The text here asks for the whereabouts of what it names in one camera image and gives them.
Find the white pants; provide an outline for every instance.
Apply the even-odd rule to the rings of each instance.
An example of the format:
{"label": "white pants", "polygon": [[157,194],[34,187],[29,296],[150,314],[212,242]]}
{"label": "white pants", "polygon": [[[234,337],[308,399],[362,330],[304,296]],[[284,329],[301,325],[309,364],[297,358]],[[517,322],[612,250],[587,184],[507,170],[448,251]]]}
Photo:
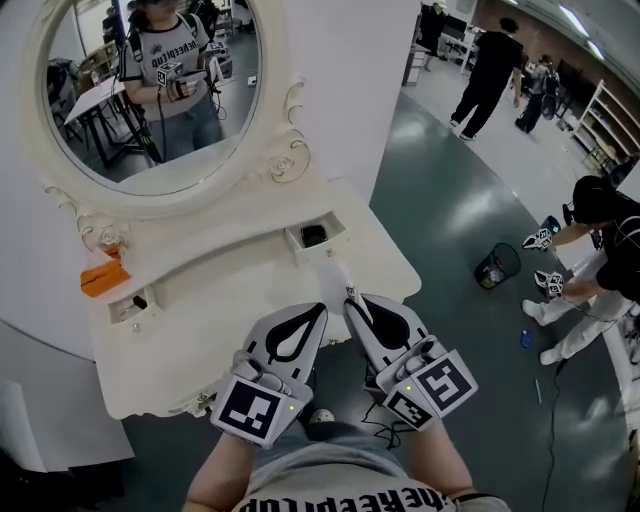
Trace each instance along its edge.
{"label": "white pants", "polygon": [[[606,262],[606,254],[604,251],[599,251],[580,264],[574,278],[569,282],[593,280],[598,270],[600,270]],[[586,305],[586,302],[590,298],[590,296],[585,296],[569,300],[559,297],[546,304],[538,304],[535,318],[540,324],[548,325],[558,320],[562,315],[571,311],[576,306],[584,309],[580,305],[583,303]],[[625,299],[620,292],[617,291],[608,291],[602,295],[598,295],[591,309],[587,311],[590,316],[585,316],[582,321],[571,330],[567,337],[552,349],[557,358],[569,359],[587,347],[587,345],[602,334],[605,329],[611,327],[615,320],[622,318],[631,308],[631,305],[632,301]]]}

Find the orange object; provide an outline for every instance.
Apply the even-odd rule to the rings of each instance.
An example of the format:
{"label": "orange object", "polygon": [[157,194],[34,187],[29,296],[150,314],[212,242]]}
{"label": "orange object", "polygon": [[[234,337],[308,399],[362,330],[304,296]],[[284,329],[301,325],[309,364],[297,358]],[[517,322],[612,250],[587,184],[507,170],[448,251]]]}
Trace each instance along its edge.
{"label": "orange object", "polygon": [[98,297],[131,278],[129,273],[122,268],[117,247],[110,249],[107,254],[114,259],[99,267],[85,270],[80,275],[82,292],[89,297]]}

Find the decorative scroll carving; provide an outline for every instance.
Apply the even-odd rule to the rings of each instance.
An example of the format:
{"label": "decorative scroll carving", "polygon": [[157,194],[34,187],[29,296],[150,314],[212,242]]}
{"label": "decorative scroll carving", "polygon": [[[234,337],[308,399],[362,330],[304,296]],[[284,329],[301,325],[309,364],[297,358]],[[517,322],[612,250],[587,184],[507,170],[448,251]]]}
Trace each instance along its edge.
{"label": "decorative scroll carving", "polygon": [[303,79],[289,88],[284,105],[284,124],[266,155],[268,172],[277,183],[298,179],[311,165],[311,150],[293,119],[296,109],[302,108],[303,88]]}
{"label": "decorative scroll carving", "polygon": [[102,213],[78,207],[73,199],[55,186],[44,189],[58,203],[58,208],[68,209],[76,219],[76,228],[82,243],[90,251],[100,247],[106,249],[115,245],[126,247],[131,238],[131,226],[128,222],[116,221]]}

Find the mirror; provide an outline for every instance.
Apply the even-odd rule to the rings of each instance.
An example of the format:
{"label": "mirror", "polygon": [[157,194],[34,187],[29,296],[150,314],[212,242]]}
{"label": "mirror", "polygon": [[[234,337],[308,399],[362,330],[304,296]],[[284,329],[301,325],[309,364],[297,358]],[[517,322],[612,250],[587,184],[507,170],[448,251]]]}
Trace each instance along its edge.
{"label": "mirror", "polygon": [[159,196],[193,187],[238,147],[260,92],[247,0],[76,0],[49,51],[61,148],[94,181]]}

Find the cable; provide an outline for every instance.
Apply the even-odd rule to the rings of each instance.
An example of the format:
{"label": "cable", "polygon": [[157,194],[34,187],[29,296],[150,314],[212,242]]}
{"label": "cable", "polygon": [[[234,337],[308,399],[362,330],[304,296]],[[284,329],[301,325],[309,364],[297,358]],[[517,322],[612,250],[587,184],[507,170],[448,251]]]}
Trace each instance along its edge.
{"label": "cable", "polygon": [[162,124],[162,162],[167,162],[167,133],[164,125],[164,112],[162,111],[162,86],[158,86],[158,110],[160,111],[160,123]]}
{"label": "cable", "polygon": [[545,512],[547,507],[547,497],[549,496],[549,487],[551,486],[551,477],[553,476],[553,471],[556,467],[556,454],[553,451],[553,446],[556,442],[556,405],[558,403],[558,399],[560,398],[560,385],[558,384],[558,376],[560,372],[566,366],[568,360],[564,359],[556,370],[556,374],[553,377],[553,385],[556,388],[556,396],[553,399],[553,403],[551,404],[551,432],[549,435],[549,455],[551,455],[551,465],[549,467],[549,472],[547,473],[547,481],[544,486],[544,494],[542,495],[542,512]]}

